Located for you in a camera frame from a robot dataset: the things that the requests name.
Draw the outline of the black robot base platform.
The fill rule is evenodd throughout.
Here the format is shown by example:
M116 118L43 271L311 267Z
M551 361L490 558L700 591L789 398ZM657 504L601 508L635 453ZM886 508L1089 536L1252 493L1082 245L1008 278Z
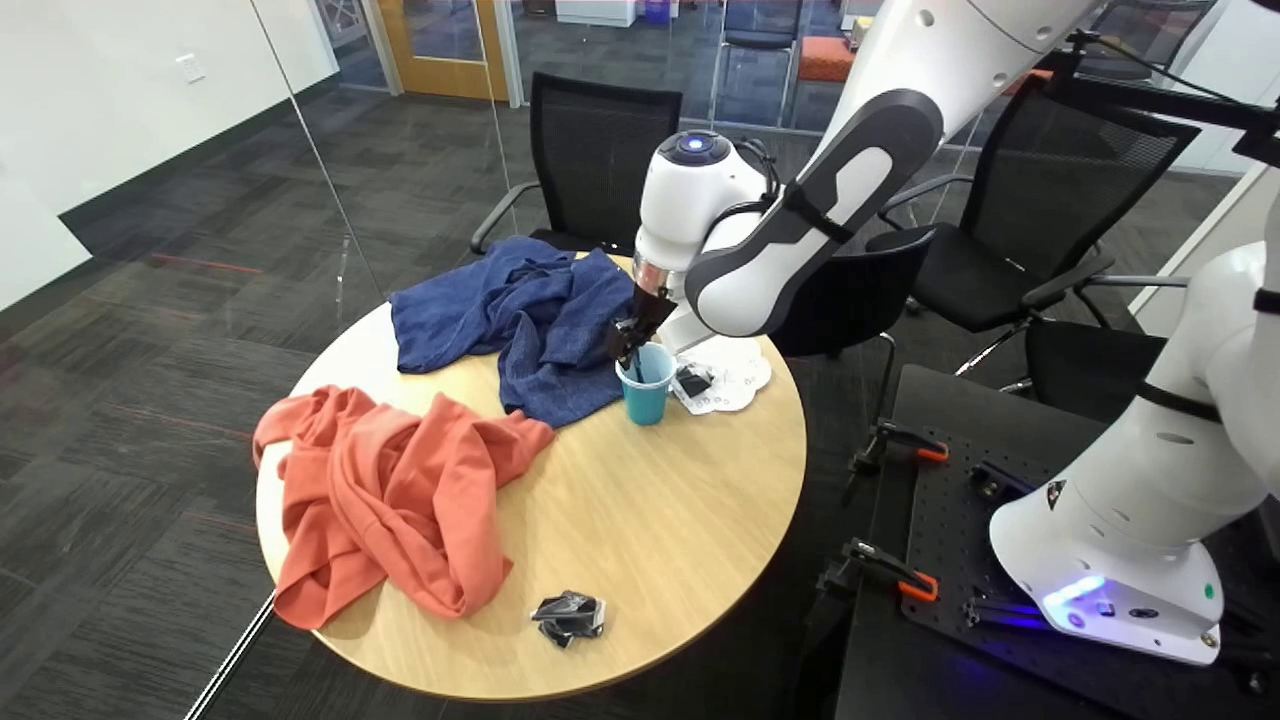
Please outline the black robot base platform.
M1219 423L1114 423L905 367L872 540L933 584L862 594L840 720L1280 720L1266 493Z

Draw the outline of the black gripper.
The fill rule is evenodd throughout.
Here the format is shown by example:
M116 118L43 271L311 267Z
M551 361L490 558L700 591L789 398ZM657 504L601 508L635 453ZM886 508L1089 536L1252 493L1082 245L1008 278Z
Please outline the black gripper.
M673 309L676 309L676 300L669 296L669 271L653 260L638 260L633 267L633 305L611 322L614 349L635 353L638 345L648 345Z

